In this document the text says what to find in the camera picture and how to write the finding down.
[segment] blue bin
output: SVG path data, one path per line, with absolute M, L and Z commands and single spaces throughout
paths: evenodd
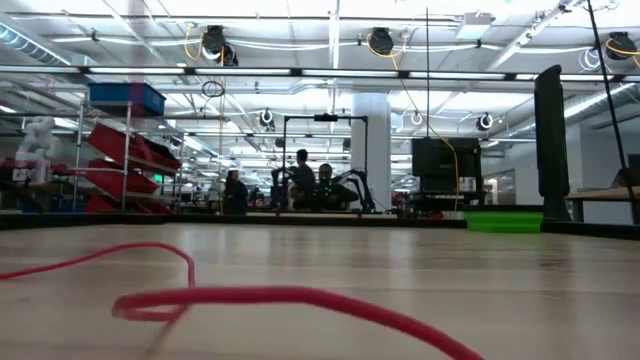
M 166 98 L 145 83 L 89 84 L 91 106 L 114 116 L 126 116 L 131 103 L 134 117 L 164 116 Z

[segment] fluorescent light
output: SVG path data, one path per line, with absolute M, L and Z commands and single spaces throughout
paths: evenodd
M 213 172 L 213 171 L 198 171 L 200 174 L 204 175 L 204 176 L 209 176 L 209 177 L 218 177 L 218 173 L 217 172 Z
M 268 76 L 268 75 L 291 75 L 290 69 L 242 69 L 233 67 L 214 67 L 208 69 L 196 69 L 198 75 L 247 75 L 247 76 Z
M 609 80 L 613 79 L 613 75 L 607 76 Z M 602 75 L 560 75 L 561 81 L 602 81 Z
M 499 142 L 536 142 L 536 139 L 511 139 L 511 138 L 495 138 L 495 139 L 489 139 L 491 141 L 499 141 Z
M 431 79 L 458 79 L 458 80 L 503 80 L 504 74 L 496 73 L 466 73 L 466 72 L 420 72 L 412 71 L 409 73 L 410 78 L 431 78 Z
M 411 139 L 419 139 L 420 136 L 392 136 L 391 140 L 411 140 Z
M 327 76 L 327 77 L 397 77 L 397 71 L 376 70 L 302 70 L 303 76 Z
M 202 146 L 202 144 L 200 144 L 196 139 L 192 138 L 191 136 L 184 137 L 184 144 L 194 150 L 198 150 L 198 151 L 204 150 L 204 146 Z
M 67 129 L 75 129 L 78 127 L 78 124 L 74 121 L 63 119 L 63 118 L 53 118 L 56 123 L 56 126 L 60 126 Z
M 318 139 L 350 139 L 351 135 L 313 135 L 314 138 Z
M 71 66 L 14 66 L 0 65 L 0 72 L 30 74 L 79 74 L 80 70 Z
M 516 80 L 533 81 L 538 77 L 538 74 L 518 74 Z
M 253 134 L 254 137 L 275 137 L 275 138 L 284 138 L 283 134 Z M 302 134 L 291 134 L 291 135 L 287 135 L 287 139 L 290 138 L 303 138 L 305 137 L 305 135 Z
M 2 105 L 0 105 L 0 110 L 2 110 L 4 112 L 12 113 L 12 114 L 17 113 L 17 111 L 13 110 L 12 108 L 8 108 L 8 107 L 2 106 Z
M 181 75 L 184 69 L 181 68 L 105 68 L 92 67 L 89 69 L 94 74 L 152 74 L 152 75 Z

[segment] white robot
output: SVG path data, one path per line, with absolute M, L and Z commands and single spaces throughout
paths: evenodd
M 13 171 L 14 181 L 46 183 L 49 180 L 51 159 L 60 154 L 60 139 L 52 134 L 56 122 L 53 117 L 35 118 L 25 127 L 25 137 L 16 152 L 16 169 Z

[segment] table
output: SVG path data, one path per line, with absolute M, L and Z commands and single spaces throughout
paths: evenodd
M 633 193 L 636 200 L 640 198 L 640 186 L 634 186 Z M 612 189 L 598 189 L 589 191 L 579 191 L 571 193 L 566 197 L 573 203 L 573 221 L 584 222 L 584 205 L 585 201 L 593 202 L 629 202 L 629 190 L 626 187 Z

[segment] ceiling beam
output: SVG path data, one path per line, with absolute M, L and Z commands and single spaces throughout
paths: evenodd
M 500 65 L 504 64 L 507 60 L 509 60 L 513 55 L 515 55 L 518 50 L 528 44 L 533 37 L 540 34 L 547 26 L 551 24 L 553 20 L 555 20 L 558 16 L 568 12 L 568 9 L 577 5 L 577 3 L 582 0 L 560 0 L 558 4 L 553 8 L 553 10 L 547 12 L 543 16 L 536 15 L 527 28 L 525 28 L 522 32 L 520 32 L 516 37 L 513 38 L 505 46 L 504 49 L 481 71 L 481 72 L 492 72 L 495 71 Z M 446 107 L 449 105 L 451 101 L 453 101 L 458 95 L 461 93 L 466 93 L 469 91 L 474 91 L 476 84 L 470 83 L 465 90 L 462 92 L 454 92 L 447 99 L 435 108 L 434 115 L 440 114 Z M 413 134 L 417 134 L 424 126 L 426 126 L 426 122 L 421 124 Z

